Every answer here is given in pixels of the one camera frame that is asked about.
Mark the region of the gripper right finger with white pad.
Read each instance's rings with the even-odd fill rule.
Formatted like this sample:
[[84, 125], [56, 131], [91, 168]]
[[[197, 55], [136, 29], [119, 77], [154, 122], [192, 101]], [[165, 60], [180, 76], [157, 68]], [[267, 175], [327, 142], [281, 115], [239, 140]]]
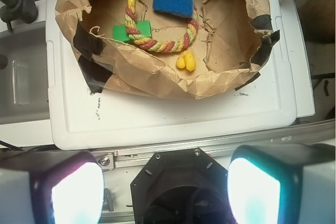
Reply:
[[335, 223], [335, 146], [239, 146], [227, 192], [238, 223]]

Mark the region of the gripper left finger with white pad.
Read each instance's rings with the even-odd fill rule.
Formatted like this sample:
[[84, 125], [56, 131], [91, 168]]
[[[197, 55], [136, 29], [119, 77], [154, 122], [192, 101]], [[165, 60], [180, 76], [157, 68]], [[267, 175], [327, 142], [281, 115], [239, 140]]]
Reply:
[[1, 153], [1, 223], [98, 223], [103, 194], [90, 152]]

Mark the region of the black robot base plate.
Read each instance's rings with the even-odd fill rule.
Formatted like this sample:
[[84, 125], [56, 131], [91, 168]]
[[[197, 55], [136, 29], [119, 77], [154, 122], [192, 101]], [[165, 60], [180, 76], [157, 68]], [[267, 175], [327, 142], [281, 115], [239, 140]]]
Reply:
[[154, 153], [130, 184], [135, 223], [235, 223], [227, 174], [200, 148]]

